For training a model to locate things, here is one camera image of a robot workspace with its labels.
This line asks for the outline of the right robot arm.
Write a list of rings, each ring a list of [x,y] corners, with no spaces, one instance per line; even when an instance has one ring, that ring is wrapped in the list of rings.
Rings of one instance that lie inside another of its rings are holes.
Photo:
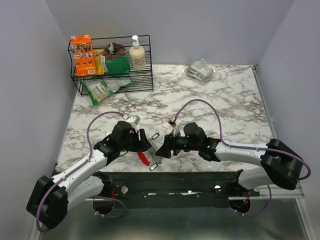
[[[204,130],[191,122],[184,126],[184,135],[176,130],[165,135],[156,156],[166,159],[180,151],[197,151],[208,162],[239,162],[255,165],[250,170],[240,170],[230,183],[230,191],[241,196],[255,187],[276,185],[285,190],[295,190],[303,168],[301,158],[287,145],[272,138],[265,144],[224,144],[222,140],[208,137]]]

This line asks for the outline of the green brown bag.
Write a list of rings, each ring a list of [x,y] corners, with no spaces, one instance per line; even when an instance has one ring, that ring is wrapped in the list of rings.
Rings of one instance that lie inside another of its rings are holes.
[[[131,70],[126,48],[115,42],[103,49],[101,63],[105,75],[127,74]]]

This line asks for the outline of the yellow snack bag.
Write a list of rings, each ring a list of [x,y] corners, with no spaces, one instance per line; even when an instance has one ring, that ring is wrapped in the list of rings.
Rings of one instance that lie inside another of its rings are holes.
[[[105,73],[105,70],[102,65],[102,52],[103,52],[103,50],[104,50],[103,48],[98,48],[98,49],[93,50],[97,75],[103,75]]]

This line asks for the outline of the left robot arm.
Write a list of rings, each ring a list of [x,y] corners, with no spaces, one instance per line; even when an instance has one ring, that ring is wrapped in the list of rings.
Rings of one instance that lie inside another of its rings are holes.
[[[79,202],[110,194],[111,185],[96,172],[119,158],[121,152],[145,152],[151,148],[144,129],[137,128],[139,122],[137,115],[118,121],[110,135],[89,146],[89,154],[81,161],[51,178],[44,175],[37,180],[26,210],[35,217],[40,232],[58,226]]]

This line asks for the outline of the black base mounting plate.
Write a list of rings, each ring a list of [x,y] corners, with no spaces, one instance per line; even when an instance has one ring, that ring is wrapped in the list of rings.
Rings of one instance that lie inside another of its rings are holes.
[[[69,192],[68,208],[98,195],[115,196],[128,209],[228,208],[230,202],[259,197],[236,184],[232,172],[96,172]]]

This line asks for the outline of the green white snack bag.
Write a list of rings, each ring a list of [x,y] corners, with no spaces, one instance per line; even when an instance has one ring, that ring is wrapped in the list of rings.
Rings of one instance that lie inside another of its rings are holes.
[[[132,85],[129,76],[116,78],[98,78],[83,80],[81,85],[86,89],[92,105],[96,106],[107,97],[115,94],[120,88]]]

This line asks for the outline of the red handled key organizer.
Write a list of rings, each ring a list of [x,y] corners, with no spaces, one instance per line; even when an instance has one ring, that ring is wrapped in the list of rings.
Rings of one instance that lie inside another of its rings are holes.
[[[156,165],[159,166],[162,163],[163,158],[156,155],[156,152],[159,149],[156,145],[156,142],[151,138],[149,138],[148,141],[151,144],[151,148],[145,152],[140,151],[137,153],[137,155],[144,165],[149,168],[153,168]]]

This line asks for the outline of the orange product box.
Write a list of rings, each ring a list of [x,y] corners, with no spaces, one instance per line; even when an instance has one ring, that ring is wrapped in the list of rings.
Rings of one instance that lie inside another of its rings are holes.
[[[71,36],[70,45],[76,76],[96,75],[97,68],[91,36],[89,34]]]

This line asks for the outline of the cream pump soap bottle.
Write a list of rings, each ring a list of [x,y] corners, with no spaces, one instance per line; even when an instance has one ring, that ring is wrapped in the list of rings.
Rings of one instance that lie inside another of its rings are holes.
[[[132,47],[129,49],[131,66],[136,71],[142,71],[146,67],[145,49],[140,45],[137,35],[133,35],[132,40]]]

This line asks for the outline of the clear plastic wrapped package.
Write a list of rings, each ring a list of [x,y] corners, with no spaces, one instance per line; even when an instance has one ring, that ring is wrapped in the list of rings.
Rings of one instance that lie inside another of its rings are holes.
[[[197,59],[187,64],[186,74],[203,83],[213,80],[215,69],[204,59]]]

